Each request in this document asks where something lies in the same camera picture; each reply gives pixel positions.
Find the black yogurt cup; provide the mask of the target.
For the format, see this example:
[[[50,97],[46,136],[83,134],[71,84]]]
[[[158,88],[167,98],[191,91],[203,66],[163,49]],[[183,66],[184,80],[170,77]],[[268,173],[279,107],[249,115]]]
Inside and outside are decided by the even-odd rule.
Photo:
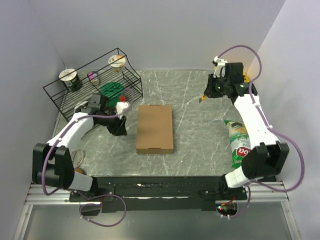
[[[78,73],[73,68],[63,70],[59,74],[59,79],[66,85],[67,89],[71,92],[76,92],[81,89],[82,81],[80,80]]]

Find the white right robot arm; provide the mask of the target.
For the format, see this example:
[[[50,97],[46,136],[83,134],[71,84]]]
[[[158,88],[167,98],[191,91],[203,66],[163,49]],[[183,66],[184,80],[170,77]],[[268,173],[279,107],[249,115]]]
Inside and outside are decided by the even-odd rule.
[[[239,112],[247,129],[251,150],[241,166],[222,178],[218,193],[223,199],[236,194],[236,188],[251,180],[273,177],[281,173],[289,154],[287,143],[281,143],[267,128],[264,113],[258,110],[260,98],[255,86],[245,82],[241,62],[227,62],[215,57],[214,72],[208,76],[204,95],[207,98],[228,97]]]

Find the green cassava chips bag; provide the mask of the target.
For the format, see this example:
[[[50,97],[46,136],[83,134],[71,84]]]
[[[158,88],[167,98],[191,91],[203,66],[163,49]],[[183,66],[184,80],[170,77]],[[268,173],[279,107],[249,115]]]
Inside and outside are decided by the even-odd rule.
[[[229,142],[232,152],[233,169],[241,166],[245,156],[251,151],[251,142],[248,131],[243,122],[224,120],[229,132]]]

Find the aluminium frame rail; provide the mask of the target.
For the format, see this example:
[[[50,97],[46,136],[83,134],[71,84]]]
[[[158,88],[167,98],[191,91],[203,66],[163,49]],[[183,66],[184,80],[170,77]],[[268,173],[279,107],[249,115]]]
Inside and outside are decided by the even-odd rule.
[[[275,188],[285,189],[283,182],[267,182],[267,184],[271,185]],[[264,187],[258,183],[250,184],[250,202],[251,203],[271,203],[271,202],[289,202],[289,196],[286,192],[278,192],[271,190],[267,187]],[[27,193],[27,197],[25,199],[25,205],[64,205],[64,204],[77,204],[77,203],[94,203],[98,204],[98,199],[94,199],[93,201],[88,201],[87,199],[80,197],[78,200],[71,201],[70,200],[71,192],[68,190],[58,190],[52,195],[45,195],[43,192],[43,188],[41,185],[31,184],[29,191]],[[150,200],[150,199],[187,199],[190,200],[191,196],[156,196],[156,197],[124,197],[121,196],[124,200]]]

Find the green round plastic lid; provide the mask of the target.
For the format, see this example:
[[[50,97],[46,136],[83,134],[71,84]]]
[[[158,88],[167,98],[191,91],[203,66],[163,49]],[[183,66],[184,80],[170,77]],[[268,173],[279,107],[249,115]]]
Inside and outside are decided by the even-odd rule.
[[[115,107],[124,91],[124,86],[118,82],[108,82],[100,88],[100,92],[108,98],[107,106]]]

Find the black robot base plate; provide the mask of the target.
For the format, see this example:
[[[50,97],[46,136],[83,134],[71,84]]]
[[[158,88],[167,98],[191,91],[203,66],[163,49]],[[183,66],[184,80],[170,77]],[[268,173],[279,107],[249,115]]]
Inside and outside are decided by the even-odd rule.
[[[228,188],[220,176],[98,176],[94,194],[68,194],[68,202],[101,205],[103,213],[117,211],[215,211],[216,202],[247,200],[244,187]]]

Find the orange white yogurt cup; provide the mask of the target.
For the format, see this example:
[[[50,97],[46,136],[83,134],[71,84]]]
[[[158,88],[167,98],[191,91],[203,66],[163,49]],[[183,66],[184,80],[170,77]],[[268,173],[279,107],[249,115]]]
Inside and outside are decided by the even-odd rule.
[[[116,73],[121,73],[125,69],[126,58],[122,55],[112,55],[108,59],[108,64]]]

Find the small purple pink box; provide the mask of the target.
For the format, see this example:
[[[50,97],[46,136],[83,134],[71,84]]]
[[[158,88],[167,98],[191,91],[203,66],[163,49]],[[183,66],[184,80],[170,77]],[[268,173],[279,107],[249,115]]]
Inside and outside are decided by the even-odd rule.
[[[98,74],[97,71],[88,72],[87,73],[87,78],[94,85],[98,85],[100,83],[99,74]]]

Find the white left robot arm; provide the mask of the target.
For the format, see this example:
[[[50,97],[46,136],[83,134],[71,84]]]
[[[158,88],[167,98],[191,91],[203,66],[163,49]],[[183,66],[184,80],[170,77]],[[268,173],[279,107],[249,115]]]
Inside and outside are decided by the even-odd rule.
[[[45,195],[51,195],[47,187],[54,187],[56,191],[81,191],[87,201],[94,201],[98,197],[97,179],[75,170],[72,151],[82,137],[97,125],[106,127],[113,136],[127,135],[125,113],[131,104],[120,100],[107,109],[107,101],[106,96],[94,93],[90,100],[79,102],[71,120],[55,137],[34,146],[32,181],[42,186]]]

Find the yellow chips bag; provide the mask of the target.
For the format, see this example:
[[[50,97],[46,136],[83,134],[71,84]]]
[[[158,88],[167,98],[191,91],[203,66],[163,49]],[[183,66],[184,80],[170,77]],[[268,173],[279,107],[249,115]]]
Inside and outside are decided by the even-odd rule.
[[[249,76],[245,72],[243,73],[243,77],[244,77],[245,83],[249,83],[251,81],[251,79],[249,78]]]

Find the brown cardboard express box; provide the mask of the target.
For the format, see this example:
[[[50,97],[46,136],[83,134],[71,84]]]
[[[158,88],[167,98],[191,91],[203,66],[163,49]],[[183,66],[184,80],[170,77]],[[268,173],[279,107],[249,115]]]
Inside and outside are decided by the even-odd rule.
[[[172,106],[141,104],[138,107],[136,153],[148,155],[173,152]]]

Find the yellow utility knife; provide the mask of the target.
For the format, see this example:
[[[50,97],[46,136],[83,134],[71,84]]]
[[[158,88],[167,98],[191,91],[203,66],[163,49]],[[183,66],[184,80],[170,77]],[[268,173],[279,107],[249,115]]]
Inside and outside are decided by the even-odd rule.
[[[207,97],[205,95],[202,95],[200,98],[199,98],[199,103],[203,102]]]

